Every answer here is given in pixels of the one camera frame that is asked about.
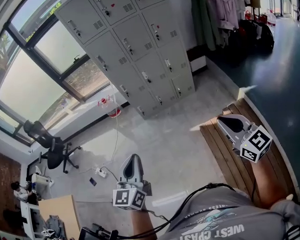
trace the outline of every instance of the smartphone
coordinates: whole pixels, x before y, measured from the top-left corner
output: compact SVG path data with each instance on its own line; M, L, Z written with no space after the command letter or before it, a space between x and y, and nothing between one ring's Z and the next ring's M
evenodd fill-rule
M90 178L89 181L91 182L91 184L92 184L93 186L96 186L96 185L97 185L96 181L95 181L93 178Z

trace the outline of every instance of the human arm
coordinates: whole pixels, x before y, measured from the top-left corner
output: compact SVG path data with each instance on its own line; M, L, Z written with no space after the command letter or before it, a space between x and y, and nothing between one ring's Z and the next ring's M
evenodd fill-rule
M131 212L131 220L132 220L132 227L133 227L133 235L138 235L154 229L154 226L152 225L152 222L150 220L149 213L146 211L133 210ZM157 235L152 234L142 239L156 240Z
M280 184L267 157L262 158L258 163L251 162L251 165L264 208L269 209L276 202L286 199L288 194Z

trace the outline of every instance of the windowsill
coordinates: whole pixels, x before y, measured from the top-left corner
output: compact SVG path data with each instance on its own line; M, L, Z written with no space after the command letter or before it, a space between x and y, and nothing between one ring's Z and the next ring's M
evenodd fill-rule
M123 95L118 92L115 87L113 87L112 90L110 85L89 98L85 104L74 109L72 114L69 114L55 126L53 126L49 130L49 133L54 136L61 137L62 140L65 140L95 120L101 118L105 115L105 113L101 107L98 106L98 101L107 96L113 97L113 92L116 102L119 105L127 102ZM37 142L33 143L29 149L31 150L30 156L32 161L38 158L40 152L45 153L47 151L46 148L43 148Z

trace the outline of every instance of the window frame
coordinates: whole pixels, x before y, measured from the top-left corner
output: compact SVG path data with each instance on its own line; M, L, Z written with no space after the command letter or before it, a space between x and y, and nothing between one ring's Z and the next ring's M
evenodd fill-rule
M41 40L41 38L59 21L55 14L49 16L41 26L34 32L33 36L28 40L28 42L23 38L23 36L19 33L19 31L12 24L12 19L18 13L19 9L27 2L28 0L22 0L21 3L16 7L8 21L3 25L2 31L0 32L0 41L2 35L5 31L11 36L12 41L16 43L19 49L22 49L30 59L38 65L38 67L43 70L55 83L57 83L61 88L63 88L68 94L70 94L73 98L75 98L79 103L75 105L71 110L76 109L80 105L84 104L88 99L94 96L96 93L102 91L104 88L108 87L111 83L108 82L104 84L100 88L95 91L87 94L86 96L82 96L78 91L76 91L70 84L68 84L65 79L70 76L73 72L75 72L78 68L80 68L84 63L86 63L91 58L85 54L81 58L75 60L70 67L60 74L43 56L39 54L39 52L35 49L37 43ZM0 75L0 86L5 80L5 75ZM2 110L5 114L11 117L13 120L19 123L18 127L15 128L14 133L10 133L0 126L0 130L21 142L22 144L30 147L35 141L25 141L20 138L17 134L21 127L24 125L26 119L22 118L12 109L10 109L7 105L0 101L0 110ZM61 120L63 120L67 116L67 113L64 112L60 118L54 122L47 130L53 128L56 124L58 124Z

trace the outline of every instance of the pink garment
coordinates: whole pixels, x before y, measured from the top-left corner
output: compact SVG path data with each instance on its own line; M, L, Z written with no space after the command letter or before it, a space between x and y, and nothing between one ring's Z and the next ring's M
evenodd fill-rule
M211 6L215 5L215 12L219 21L227 21L239 28L235 0L209 0Z

